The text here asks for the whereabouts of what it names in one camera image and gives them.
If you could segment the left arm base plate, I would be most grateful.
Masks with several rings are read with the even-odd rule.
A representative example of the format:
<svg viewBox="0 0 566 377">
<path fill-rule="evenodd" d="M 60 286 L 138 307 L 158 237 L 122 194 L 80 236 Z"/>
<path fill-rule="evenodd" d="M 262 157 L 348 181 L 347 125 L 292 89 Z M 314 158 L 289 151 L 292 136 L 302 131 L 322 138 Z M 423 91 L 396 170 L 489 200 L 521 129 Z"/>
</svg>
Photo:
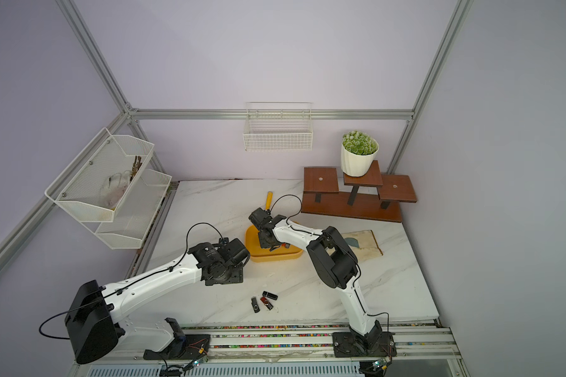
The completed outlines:
<svg viewBox="0 0 566 377">
<path fill-rule="evenodd" d="M 198 360 L 206 356 L 211 342 L 208 334 L 187 334 L 185 340 L 175 338 L 162 351 L 145 350 L 146 361 Z"/>
</svg>

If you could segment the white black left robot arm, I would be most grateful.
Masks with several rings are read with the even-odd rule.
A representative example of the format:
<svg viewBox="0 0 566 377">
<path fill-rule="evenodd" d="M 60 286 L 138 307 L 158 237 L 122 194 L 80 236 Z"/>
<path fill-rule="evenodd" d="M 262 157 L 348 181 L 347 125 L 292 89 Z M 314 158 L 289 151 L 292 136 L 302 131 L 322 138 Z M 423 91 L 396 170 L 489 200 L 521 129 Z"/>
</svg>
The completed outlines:
<svg viewBox="0 0 566 377">
<path fill-rule="evenodd" d="M 142 350 L 145 359 L 195 358 L 209 341 L 188 338 L 179 322 L 139 321 L 133 312 L 181 287 L 240 284 L 250 253 L 239 239 L 199 243 L 178 259 L 134 278 L 100 286 L 83 284 L 64 324 L 78 364 L 90 364 L 113 351 Z"/>
</svg>

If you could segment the black glossy usb flash drive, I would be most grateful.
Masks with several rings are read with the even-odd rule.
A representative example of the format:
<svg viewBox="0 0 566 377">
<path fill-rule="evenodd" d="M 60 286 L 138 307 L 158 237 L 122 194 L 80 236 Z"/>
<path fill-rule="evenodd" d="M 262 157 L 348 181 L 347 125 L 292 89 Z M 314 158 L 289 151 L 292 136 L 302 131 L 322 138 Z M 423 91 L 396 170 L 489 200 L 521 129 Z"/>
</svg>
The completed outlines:
<svg viewBox="0 0 566 377">
<path fill-rule="evenodd" d="M 278 295 L 271 293 L 271 292 L 267 292 L 267 291 L 263 291 L 262 297 L 267 298 L 269 300 L 275 300 L 275 301 L 278 299 Z"/>
</svg>

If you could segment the dark red usb flash drive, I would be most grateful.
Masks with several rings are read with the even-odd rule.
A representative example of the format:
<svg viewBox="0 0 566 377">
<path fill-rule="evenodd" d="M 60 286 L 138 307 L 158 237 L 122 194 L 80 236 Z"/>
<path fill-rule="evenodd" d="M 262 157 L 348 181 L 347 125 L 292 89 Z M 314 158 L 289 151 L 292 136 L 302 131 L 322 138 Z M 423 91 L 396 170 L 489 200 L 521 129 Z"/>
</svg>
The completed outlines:
<svg viewBox="0 0 566 377">
<path fill-rule="evenodd" d="M 264 306 L 267 307 L 267 309 L 272 310 L 274 308 L 273 304 L 270 302 L 270 300 L 267 297 L 261 297 L 260 301 L 264 304 Z"/>
</svg>

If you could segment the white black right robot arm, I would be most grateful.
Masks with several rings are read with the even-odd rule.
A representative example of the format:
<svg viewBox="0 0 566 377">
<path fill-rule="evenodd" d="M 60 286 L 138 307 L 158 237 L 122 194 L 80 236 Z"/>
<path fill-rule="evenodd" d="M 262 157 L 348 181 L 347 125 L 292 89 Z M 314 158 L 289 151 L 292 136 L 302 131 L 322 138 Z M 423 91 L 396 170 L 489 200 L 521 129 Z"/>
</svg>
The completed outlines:
<svg viewBox="0 0 566 377">
<path fill-rule="evenodd" d="M 380 339 L 382 326 L 368 312 L 358 284 L 361 275 L 358 258 L 336 228 L 308 228 L 283 215 L 273 217 L 262 208 L 254 210 L 248 219 L 259 232 L 262 248 L 286 243 L 306 251 L 321 281 L 338 293 L 352 332 L 365 342 Z"/>
</svg>

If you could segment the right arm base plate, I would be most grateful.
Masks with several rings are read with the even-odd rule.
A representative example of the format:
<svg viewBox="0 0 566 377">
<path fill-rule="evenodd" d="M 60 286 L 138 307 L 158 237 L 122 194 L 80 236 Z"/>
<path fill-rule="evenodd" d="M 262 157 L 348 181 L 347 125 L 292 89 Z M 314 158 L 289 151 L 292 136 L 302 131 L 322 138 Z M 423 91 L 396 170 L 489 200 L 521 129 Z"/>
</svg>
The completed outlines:
<svg viewBox="0 0 566 377">
<path fill-rule="evenodd" d="M 351 331 L 332 334 L 336 358 L 396 357 L 396 341 L 389 331 L 376 331 L 373 335 L 359 336 Z"/>
</svg>

